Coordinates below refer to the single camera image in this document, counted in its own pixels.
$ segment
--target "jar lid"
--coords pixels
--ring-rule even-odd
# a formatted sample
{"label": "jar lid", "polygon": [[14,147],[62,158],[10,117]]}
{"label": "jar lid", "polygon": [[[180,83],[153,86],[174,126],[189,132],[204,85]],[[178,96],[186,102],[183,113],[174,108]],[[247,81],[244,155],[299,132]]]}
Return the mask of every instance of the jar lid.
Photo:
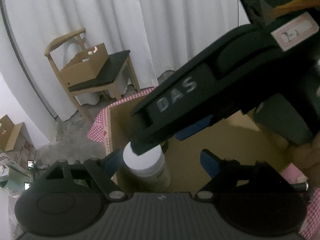
{"label": "jar lid", "polygon": [[163,153],[161,146],[158,145],[142,155],[136,155],[131,148],[129,142],[123,151],[124,163],[129,167],[132,173],[139,176],[158,171],[163,165]]}

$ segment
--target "chair seat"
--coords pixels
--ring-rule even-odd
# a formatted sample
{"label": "chair seat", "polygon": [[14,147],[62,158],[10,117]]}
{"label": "chair seat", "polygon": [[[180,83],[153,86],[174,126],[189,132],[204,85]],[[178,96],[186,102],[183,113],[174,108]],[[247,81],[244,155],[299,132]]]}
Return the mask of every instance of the chair seat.
{"label": "chair seat", "polygon": [[111,84],[117,78],[121,67],[129,56],[130,50],[125,50],[109,55],[109,58],[101,68],[98,76],[76,85],[69,87],[70,92],[88,89],[92,87],[100,87]]}

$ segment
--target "gray floor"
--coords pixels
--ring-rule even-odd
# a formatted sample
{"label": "gray floor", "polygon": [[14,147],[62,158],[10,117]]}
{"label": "gray floor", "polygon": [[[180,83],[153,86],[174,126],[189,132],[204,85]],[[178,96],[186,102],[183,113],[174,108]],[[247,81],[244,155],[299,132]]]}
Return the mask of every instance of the gray floor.
{"label": "gray floor", "polygon": [[[173,71],[167,71],[158,78],[159,84],[167,79]],[[124,97],[135,93],[132,85],[128,86]],[[98,104],[84,105],[93,117],[96,117],[100,110],[113,103],[115,99],[109,98],[105,100],[100,97]],[[57,160],[66,159],[69,164],[79,160],[83,163],[84,160],[97,157],[105,157],[104,146],[87,138],[87,133],[90,130],[88,125],[79,112],[76,112],[69,120],[62,122],[57,119],[57,139],[50,145],[46,145],[37,151],[36,159],[38,164],[53,164]]]}

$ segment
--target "label sticker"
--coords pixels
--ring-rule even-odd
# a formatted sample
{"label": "label sticker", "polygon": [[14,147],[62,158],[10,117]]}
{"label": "label sticker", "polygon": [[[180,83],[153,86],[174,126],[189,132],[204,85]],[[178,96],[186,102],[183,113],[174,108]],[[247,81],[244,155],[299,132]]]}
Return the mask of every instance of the label sticker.
{"label": "label sticker", "polygon": [[271,33],[283,51],[287,51],[319,31],[319,26],[307,12]]}

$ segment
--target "wooden chair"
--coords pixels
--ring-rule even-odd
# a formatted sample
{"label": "wooden chair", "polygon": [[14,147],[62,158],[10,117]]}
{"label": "wooden chair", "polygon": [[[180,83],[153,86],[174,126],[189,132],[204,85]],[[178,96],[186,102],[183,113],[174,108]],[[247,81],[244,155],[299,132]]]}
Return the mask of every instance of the wooden chair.
{"label": "wooden chair", "polygon": [[132,65],[132,61],[130,58],[130,51],[125,50],[121,52],[117,52],[114,54],[109,55],[108,60],[103,65],[102,69],[100,70],[98,76],[95,79],[88,80],[86,82],[82,82],[80,84],[73,85],[71,87],[67,87],[67,85],[63,82],[62,78],[60,77],[59,70],[53,61],[50,52],[70,40],[71,38],[77,36],[78,43],[82,50],[85,50],[84,43],[80,37],[81,33],[85,33],[85,28],[68,33],[61,37],[58,37],[51,41],[47,48],[44,51],[44,55],[48,58],[50,65],[56,74],[60,84],[62,85],[63,89],[67,93],[68,97],[70,98],[71,102],[75,105],[75,107],[79,110],[80,114],[89,122],[92,123],[92,119],[89,113],[86,113],[82,106],[78,103],[75,96],[85,94],[85,93],[92,93],[101,91],[103,96],[108,99],[107,94],[105,92],[106,89],[111,89],[117,100],[121,100],[121,94],[117,88],[117,79],[119,75],[124,70],[125,66],[128,64],[129,70],[131,73],[131,81],[134,85],[134,88],[140,92],[139,83],[137,80],[136,73],[134,72],[134,68]]}

